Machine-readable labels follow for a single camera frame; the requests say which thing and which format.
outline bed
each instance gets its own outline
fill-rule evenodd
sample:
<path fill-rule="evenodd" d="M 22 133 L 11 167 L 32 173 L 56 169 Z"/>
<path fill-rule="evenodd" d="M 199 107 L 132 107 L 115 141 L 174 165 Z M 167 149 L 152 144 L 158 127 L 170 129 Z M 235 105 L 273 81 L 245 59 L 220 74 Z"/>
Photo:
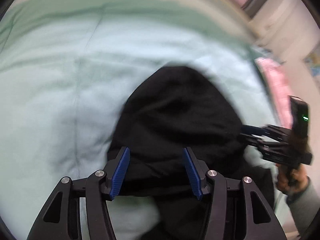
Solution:
<path fill-rule="evenodd" d="M 200 71 L 243 123 L 277 125 L 254 40 L 226 0 L 15 0 L 0 22 L 0 216 L 16 239 L 59 179 L 103 168 L 123 104 L 163 65 Z M 273 168 L 251 147 L 245 157 Z M 151 197 L 118 196 L 108 209 L 117 239 L 159 221 Z M 279 203 L 280 222 L 287 213 Z M 84 200 L 81 224 L 89 239 Z"/>

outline black cloth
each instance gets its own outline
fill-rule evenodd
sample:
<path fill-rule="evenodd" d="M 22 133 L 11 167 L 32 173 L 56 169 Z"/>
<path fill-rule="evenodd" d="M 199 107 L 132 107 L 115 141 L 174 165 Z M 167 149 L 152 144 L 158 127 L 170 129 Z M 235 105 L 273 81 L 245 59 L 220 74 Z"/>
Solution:
<path fill-rule="evenodd" d="M 203 75 L 185 66 L 159 69 L 127 100 L 108 150 L 130 148 L 121 195 L 153 196 L 162 222 L 143 239 L 198 239 L 209 200 L 198 201 L 182 162 L 190 146 L 209 169 L 228 178 L 250 176 L 273 205 L 270 170 L 250 167 L 237 140 L 242 123 Z"/>

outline pink curtain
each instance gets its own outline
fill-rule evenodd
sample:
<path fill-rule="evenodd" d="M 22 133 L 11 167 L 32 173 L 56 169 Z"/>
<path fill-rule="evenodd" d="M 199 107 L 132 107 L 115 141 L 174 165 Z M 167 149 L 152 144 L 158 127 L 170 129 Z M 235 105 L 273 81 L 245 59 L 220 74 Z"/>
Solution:
<path fill-rule="evenodd" d="M 281 126 L 291 129 L 293 121 L 289 96 L 293 94 L 282 66 L 270 58 L 260 57 L 255 62 L 268 83 Z"/>

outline person's arm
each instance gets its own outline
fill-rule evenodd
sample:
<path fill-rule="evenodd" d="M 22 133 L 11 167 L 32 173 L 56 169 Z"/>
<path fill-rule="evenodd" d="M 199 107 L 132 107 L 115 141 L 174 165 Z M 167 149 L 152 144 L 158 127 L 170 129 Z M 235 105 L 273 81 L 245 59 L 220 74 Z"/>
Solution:
<path fill-rule="evenodd" d="M 303 165 L 300 165 L 298 170 L 292 171 L 292 177 L 298 182 L 291 188 L 283 169 L 280 165 L 277 166 L 279 167 L 277 188 L 288 194 L 287 204 L 299 234 L 303 235 L 320 208 L 320 198 Z"/>

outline gray sleeve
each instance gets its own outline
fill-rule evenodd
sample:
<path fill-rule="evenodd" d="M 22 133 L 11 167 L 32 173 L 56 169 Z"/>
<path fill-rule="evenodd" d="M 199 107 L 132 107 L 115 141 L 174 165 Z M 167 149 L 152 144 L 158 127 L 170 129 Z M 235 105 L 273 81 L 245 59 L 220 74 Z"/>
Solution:
<path fill-rule="evenodd" d="M 299 234 L 303 235 L 320 208 L 320 198 L 311 180 L 306 190 L 298 198 L 288 198 L 287 204 Z"/>

